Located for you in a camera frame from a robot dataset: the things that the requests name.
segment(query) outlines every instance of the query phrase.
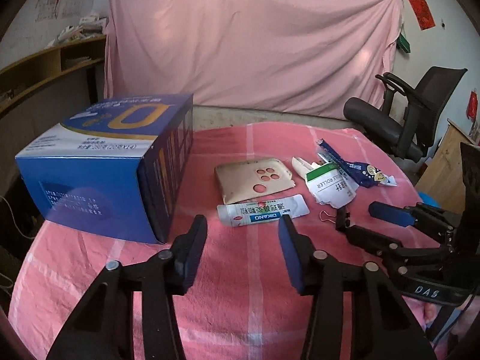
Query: chair seat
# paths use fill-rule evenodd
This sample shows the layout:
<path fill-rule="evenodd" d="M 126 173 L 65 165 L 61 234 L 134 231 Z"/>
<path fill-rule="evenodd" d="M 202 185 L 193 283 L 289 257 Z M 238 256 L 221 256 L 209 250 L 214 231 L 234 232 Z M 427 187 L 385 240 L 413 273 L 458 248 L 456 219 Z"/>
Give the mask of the chair seat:
<path fill-rule="evenodd" d="M 391 147 L 397 145 L 402 133 L 402 126 L 373 105 L 357 97 L 352 97 L 345 103 L 343 115 L 348 120 L 362 126 L 370 135 L 387 142 Z M 407 150 L 406 158 L 418 162 L 422 157 L 422 149 L 412 142 Z"/>

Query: blue gripper pad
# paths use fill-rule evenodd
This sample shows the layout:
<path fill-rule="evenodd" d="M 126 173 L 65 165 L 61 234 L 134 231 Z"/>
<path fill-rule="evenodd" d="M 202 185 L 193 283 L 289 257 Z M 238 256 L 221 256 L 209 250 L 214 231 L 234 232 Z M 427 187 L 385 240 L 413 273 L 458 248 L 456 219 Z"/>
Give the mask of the blue gripper pad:
<path fill-rule="evenodd" d="M 278 222 L 278 237 L 290 283 L 300 295 L 304 295 L 303 270 L 309 264 L 315 247 L 310 238 L 297 233 L 288 215 L 283 215 Z"/>
<path fill-rule="evenodd" d="M 203 215 L 197 215 L 188 233 L 176 237 L 170 248 L 175 256 L 175 270 L 183 278 L 185 293 L 194 284 L 206 237 L 207 220 Z"/>
<path fill-rule="evenodd" d="M 402 227 L 412 226 L 415 219 L 403 208 L 394 207 L 389 204 L 373 202 L 368 206 L 368 212 L 373 218 L 390 222 Z"/>

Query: blue snack wrapper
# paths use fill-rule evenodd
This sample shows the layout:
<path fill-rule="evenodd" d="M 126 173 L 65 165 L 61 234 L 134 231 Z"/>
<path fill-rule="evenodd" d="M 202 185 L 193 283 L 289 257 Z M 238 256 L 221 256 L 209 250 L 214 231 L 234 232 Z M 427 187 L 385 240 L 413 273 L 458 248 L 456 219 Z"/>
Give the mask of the blue snack wrapper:
<path fill-rule="evenodd" d="M 323 159 L 335 162 L 347 173 L 358 185 L 370 188 L 376 185 L 396 186 L 393 176 L 387 176 L 378 168 L 365 162 L 348 162 L 332 149 L 323 139 L 318 142 L 319 153 Z"/>

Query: blue box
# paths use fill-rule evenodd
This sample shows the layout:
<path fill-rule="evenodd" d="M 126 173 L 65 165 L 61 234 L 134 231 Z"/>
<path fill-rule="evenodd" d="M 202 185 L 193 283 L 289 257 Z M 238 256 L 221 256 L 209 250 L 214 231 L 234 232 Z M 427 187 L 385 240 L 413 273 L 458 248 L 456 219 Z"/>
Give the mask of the blue box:
<path fill-rule="evenodd" d="M 192 95 L 135 96 L 92 105 L 15 159 L 45 219 L 165 243 L 192 142 Z"/>

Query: green stripe on packaging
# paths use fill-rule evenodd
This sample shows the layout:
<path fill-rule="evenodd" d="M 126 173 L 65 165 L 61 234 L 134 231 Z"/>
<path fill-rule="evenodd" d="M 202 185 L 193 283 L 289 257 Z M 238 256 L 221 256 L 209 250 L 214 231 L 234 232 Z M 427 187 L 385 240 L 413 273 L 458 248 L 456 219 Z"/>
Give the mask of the green stripe on packaging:
<path fill-rule="evenodd" d="M 315 180 L 317 177 L 320 177 L 325 173 L 328 173 L 334 169 L 338 169 L 338 166 L 336 163 L 333 163 L 333 162 L 326 163 L 325 165 L 322 165 L 321 167 L 313 169 L 312 171 L 308 172 L 307 181 Z"/>

